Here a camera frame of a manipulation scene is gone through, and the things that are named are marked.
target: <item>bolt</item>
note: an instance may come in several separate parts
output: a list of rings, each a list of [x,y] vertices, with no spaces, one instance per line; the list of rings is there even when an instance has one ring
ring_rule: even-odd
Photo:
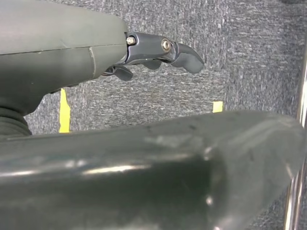
[[[126,41],[127,41],[127,44],[129,46],[134,45],[136,43],[136,40],[134,37],[127,37]]]
[[[162,48],[163,48],[165,52],[169,52],[169,51],[171,49],[171,43],[170,43],[170,41],[169,41],[169,40],[166,39],[166,38],[162,40],[161,45],[162,45]]]

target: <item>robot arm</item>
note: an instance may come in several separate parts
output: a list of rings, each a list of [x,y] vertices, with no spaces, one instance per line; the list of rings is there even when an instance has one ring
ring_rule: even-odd
[[[163,36],[129,33],[114,15],[33,0],[0,1],[0,108],[25,116],[46,94],[101,75],[130,80],[126,66],[162,62],[191,73],[193,49]]]

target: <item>gray carpet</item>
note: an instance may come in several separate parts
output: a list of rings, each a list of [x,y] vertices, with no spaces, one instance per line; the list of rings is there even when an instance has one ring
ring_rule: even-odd
[[[191,45],[206,62],[200,74],[163,66],[134,67],[135,78],[100,78],[67,89],[71,129],[131,126],[226,110],[295,116],[303,44],[304,0],[67,0],[57,2],[116,14],[132,31],[166,35]],[[59,94],[47,95],[26,117],[36,134],[57,133]],[[303,210],[307,208],[304,199]],[[249,230],[281,230],[284,194]],[[307,221],[302,221],[307,229]]]

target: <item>curved metal bar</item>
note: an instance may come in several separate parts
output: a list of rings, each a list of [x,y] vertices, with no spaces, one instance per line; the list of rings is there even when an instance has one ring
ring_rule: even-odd
[[[306,128],[307,123],[307,43],[305,44],[304,60],[302,68],[300,89],[299,96],[299,107],[296,119]],[[305,167],[305,162],[302,168],[288,187],[284,230],[297,230],[299,217],[302,202],[302,191],[305,184]]]

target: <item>yellow tape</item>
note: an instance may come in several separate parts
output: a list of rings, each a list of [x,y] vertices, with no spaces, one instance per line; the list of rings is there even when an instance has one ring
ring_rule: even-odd
[[[213,113],[222,111],[222,102],[213,102]]]
[[[64,89],[60,90],[60,133],[69,133],[70,125],[70,108],[67,103]]]

